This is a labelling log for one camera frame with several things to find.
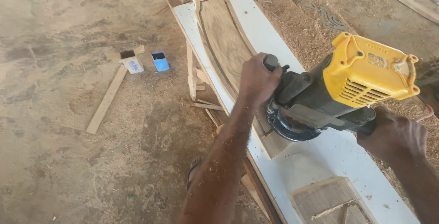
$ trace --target small cardboard box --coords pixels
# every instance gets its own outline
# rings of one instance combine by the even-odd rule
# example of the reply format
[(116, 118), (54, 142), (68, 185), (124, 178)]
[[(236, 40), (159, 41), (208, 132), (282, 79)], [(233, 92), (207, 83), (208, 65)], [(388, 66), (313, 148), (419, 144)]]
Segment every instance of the small cardboard box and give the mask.
[(142, 62), (140, 62), (140, 60), (137, 58), (137, 55), (143, 53), (144, 51), (145, 47), (141, 45), (132, 51), (122, 53), (107, 53), (107, 59), (118, 59), (119, 63), (123, 63), (131, 74), (135, 74), (144, 71)]

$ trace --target foot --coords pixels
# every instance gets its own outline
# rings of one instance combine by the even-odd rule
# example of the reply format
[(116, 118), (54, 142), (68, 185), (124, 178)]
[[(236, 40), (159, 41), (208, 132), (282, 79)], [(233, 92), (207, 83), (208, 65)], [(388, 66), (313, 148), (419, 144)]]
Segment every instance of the foot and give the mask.
[(201, 165), (201, 156), (195, 158), (190, 163), (189, 173), (187, 174), (186, 190), (189, 190), (195, 175), (197, 174), (198, 168)]

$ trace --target dirt floor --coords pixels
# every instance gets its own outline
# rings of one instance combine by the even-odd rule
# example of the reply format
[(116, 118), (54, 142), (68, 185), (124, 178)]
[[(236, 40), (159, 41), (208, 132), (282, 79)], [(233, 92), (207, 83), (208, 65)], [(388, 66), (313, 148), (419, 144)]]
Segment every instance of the dirt floor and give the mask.
[[(166, 0), (0, 0), (0, 10), (0, 223), (171, 223), (215, 126), (190, 107), (186, 42)], [(119, 68), (105, 54), (139, 45), (145, 72), (126, 75), (86, 133)], [(149, 53), (160, 51), (170, 70), (157, 73)], [(241, 186), (235, 223), (267, 221)]]
[[(341, 30), (426, 67), (438, 59), (439, 27), (396, 0), (255, 2), (308, 70)], [(171, 223), (188, 165), (210, 148), (215, 127), (190, 107), (186, 43), (165, 0), (0, 0), (0, 10), (1, 223)], [(145, 72), (125, 77), (97, 134), (86, 133), (118, 69), (105, 53), (139, 45)], [(171, 69), (157, 73), (149, 53), (160, 51)], [(425, 110), (415, 97), (387, 105), (410, 118)], [(424, 124), (439, 168), (438, 120)], [(242, 186), (235, 222), (267, 223)]]

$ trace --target wooden panel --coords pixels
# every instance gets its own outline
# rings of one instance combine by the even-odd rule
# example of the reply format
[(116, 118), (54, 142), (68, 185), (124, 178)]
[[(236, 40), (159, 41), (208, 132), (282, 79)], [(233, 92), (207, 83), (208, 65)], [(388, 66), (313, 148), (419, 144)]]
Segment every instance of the wooden panel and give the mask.
[(366, 224), (367, 219), (377, 223), (347, 177), (334, 177), (308, 185), (289, 196), (306, 224)]
[(256, 54), (242, 32), (228, 0), (193, 0), (206, 53), (217, 74), (235, 97), (239, 93), (242, 64)]
[(116, 76), (114, 76), (114, 79), (111, 82), (110, 87), (105, 93), (105, 96), (102, 99), (101, 104), (97, 108), (96, 113), (91, 119), (91, 122), (88, 125), (86, 132), (96, 134), (97, 128), (99, 128), (99, 126), (101, 125), (101, 122), (104, 119), (107, 110), (110, 108), (111, 102), (113, 101), (114, 96), (116, 96), (116, 93), (119, 90), (119, 87), (122, 84), (122, 81), (125, 78), (127, 71), (128, 69), (125, 67), (125, 65), (122, 64), (119, 70), (117, 71)]

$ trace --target yellow router motor housing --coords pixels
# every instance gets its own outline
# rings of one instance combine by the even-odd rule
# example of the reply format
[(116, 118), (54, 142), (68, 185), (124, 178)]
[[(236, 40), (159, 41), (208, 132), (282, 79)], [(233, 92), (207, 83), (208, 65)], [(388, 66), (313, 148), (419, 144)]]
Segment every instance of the yellow router motor housing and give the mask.
[(335, 50), (323, 79), (334, 100), (361, 108), (420, 93), (414, 85), (416, 56), (350, 33), (341, 33), (332, 45)]

